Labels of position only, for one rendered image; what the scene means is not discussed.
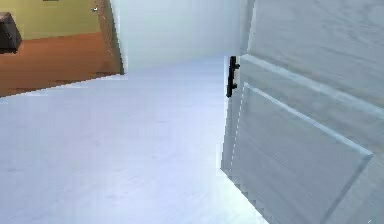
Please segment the pale grey panelled door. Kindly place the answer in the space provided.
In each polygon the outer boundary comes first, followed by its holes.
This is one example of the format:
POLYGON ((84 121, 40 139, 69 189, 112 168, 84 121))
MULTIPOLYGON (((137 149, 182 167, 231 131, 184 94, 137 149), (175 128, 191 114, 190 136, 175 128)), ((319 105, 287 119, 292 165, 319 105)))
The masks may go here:
POLYGON ((266 224, 384 224, 384 0, 237 0, 222 171, 266 224))

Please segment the dark brown box furniture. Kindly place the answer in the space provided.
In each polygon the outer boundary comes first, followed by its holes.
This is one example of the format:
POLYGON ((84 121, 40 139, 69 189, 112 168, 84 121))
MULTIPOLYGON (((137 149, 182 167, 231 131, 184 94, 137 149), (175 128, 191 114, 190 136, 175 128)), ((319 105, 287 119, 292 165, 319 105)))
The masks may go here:
POLYGON ((16 54, 22 37, 10 12, 0 12, 0 54, 16 54))

